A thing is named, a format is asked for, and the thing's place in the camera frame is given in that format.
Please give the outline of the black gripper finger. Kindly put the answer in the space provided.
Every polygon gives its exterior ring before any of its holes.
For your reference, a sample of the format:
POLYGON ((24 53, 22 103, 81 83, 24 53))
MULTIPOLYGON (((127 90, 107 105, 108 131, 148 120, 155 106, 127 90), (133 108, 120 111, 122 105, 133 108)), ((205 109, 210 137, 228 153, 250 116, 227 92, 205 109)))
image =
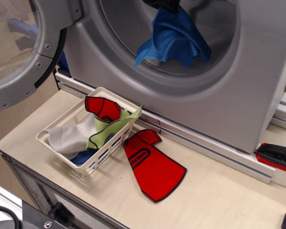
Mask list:
POLYGON ((177 13, 180 0, 143 0, 143 2, 155 9, 163 8, 171 13, 177 13))

